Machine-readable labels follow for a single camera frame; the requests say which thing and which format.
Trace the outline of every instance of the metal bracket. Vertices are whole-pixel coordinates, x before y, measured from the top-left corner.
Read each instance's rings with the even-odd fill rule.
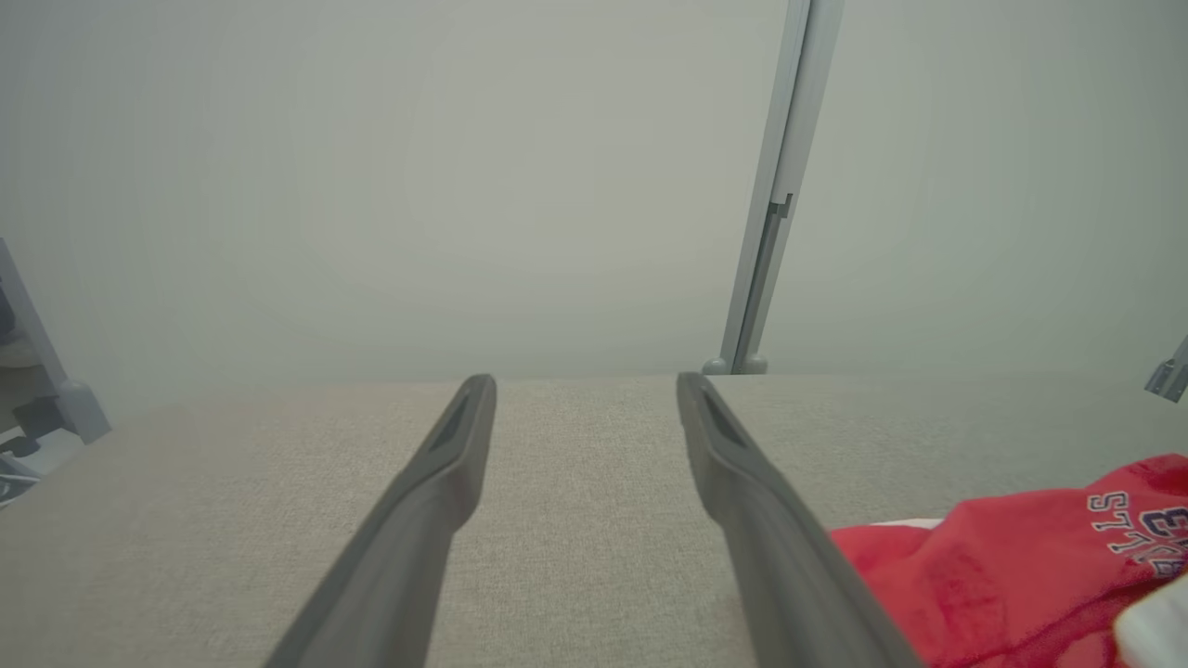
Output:
[[[729,376],[731,365],[722,358],[714,358],[701,365],[701,373],[704,376]],[[767,358],[760,355],[759,353],[747,355],[746,359],[742,360],[741,371],[738,373],[767,373]]]
[[[1155,368],[1144,389],[1152,395],[1180,403],[1184,389],[1188,389],[1188,336],[1184,336],[1171,359]]]

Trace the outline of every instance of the red fabric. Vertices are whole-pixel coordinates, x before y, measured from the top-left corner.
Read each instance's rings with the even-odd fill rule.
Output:
[[[968,500],[931,530],[833,538],[929,666],[1120,667],[1114,617],[1184,565],[1188,459],[1139,461],[1083,490]]]

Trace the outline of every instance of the gray fabric couch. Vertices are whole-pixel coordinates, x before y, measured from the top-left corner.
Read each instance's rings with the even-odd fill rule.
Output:
[[[1079,379],[726,377],[828,527],[1081,486],[1188,412]],[[119,426],[0,511],[0,664],[257,667],[456,384],[221,398]],[[751,663],[675,377],[501,382],[430,666]]]

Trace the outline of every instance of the white wall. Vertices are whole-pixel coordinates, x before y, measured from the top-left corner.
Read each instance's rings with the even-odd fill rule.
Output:
[[[784,0],[38,0],[0,237],[113,420],[718,353]]]
[[[1188,2],[847,0],[760,351],[1140,387],[1188,334]]]

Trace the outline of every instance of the metal stand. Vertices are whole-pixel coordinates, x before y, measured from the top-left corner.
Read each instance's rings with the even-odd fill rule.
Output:
[[[33,308],[33,300],[25,289],[25,283],[17,272],[17,263],[8,252],[8,244],[0,239],[0,283],[4,283],[5,296],[17,314],[18,322],[25,327],[25,334],[33,344],[37,357],[40,358],[45,372],[58,392],[58,408],[70,422],[84,443],[91,443],[112,430],[112,426],[99,405],[95,392],[86,383],[67,376],[62,360],[50,344],[50,335],[42,324],[42,319]]]
[[[702,373],[765,373],[759,339],[788,244],[841,29],[843,0],[791,0],[721,354]]]
[[[1168,361],[1155,368],[1145,390],[1164,399],[1180,403],[1184,389],[1188,387],[1188,336],[1184,336],[1176,353]]]

